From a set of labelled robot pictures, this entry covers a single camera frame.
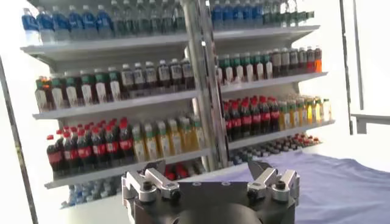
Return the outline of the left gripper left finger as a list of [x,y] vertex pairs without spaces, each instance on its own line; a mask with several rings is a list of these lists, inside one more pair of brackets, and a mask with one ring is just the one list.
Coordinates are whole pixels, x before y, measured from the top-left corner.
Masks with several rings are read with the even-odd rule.
[[163,199],[177,201],[180,199],[178,182],[166,178],[165,160],[146,164],[142,171],[130,170],[121,177],[122,200],[137,198],[142,203],[152,203],[159,193]]

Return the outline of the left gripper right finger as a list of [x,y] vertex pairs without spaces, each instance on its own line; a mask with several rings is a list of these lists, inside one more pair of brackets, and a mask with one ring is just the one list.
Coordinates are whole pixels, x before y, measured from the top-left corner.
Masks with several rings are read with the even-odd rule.
[[280,174],[276,168],[261,161],[249,161],[248,168],[253,181],[247,184],[247,196],[250,201],[257,201],[270,193],[271,198],[286,203],[289,198],[299,202],[300,176],[295,170],[286,170]]

